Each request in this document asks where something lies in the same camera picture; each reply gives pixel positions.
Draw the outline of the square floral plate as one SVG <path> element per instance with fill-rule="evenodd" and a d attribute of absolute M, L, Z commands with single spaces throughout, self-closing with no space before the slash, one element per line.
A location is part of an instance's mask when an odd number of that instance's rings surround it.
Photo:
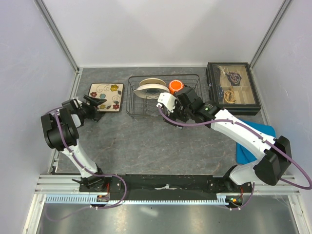
<path fill-rule="evenodd" d="M 103 101 L 97 106 L 99 112 L 116 113 L 121 110 L 123 89 L 123 83 L 92 83 L 88 96 Z"/>

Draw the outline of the cream plate blue spiral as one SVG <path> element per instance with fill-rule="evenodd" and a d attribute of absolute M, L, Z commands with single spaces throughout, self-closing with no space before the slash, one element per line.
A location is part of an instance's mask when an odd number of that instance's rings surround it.
<path fill-rule="evenodd" d="M 158 99 L 161 93 L 169 92 L 169 89 L 161 84 L 145 84 L 133 91 L 137 97 L 143 99 Z"/>

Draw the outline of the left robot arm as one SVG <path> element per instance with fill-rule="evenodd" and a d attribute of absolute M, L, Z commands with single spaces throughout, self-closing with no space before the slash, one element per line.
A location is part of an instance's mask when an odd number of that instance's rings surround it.
<path fill-rule="evenodd" d="M 104 113 L 98 106 L 106 100 L 89 96 L 67 100 L 60 108 L 53 109 L 41 116 L 44 139 L 51 149 L 66 155 L 78 168 L 80 179 L 73 179 L 79 184 L 80 192 L 109 192 L 110 180 L 103 175 L 102 169 L 91 160 L 79 143 L 78 128 L 86 119 L 98 122 Z"/>

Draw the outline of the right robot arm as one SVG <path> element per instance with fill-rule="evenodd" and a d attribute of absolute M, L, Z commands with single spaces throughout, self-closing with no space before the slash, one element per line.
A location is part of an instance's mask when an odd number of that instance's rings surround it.
<path fill-rule="evenodd" d="M 168 123 L 187 126 L 187 121 L 192 119 L 194 126 L 203 125 L 226 135 L 255 157 L 252 162 L 235 165 L 227 171 L 223 186 L 229 192 L 251 181 L 262 181 L 274 186 L 291 164 L 290 142 L 287 138 L 263 133 L 215 102 L 204 102 L 189 86 L 174 94 L 161 94 L 158 106 L 161 105 L 167 108 L 164 118 Z"/>

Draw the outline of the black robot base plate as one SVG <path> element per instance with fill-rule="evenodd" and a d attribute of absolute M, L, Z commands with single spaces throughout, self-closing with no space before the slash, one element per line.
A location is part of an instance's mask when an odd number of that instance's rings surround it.
<path fill-rule="evenodd" d="M 252 191 L 251 183 L 235 185 L 226 177 L 212 175 L 109 175 L 108 196 L 120 201 L 130 198 L 179 199 L 216 198 L 219 193 Z"/>

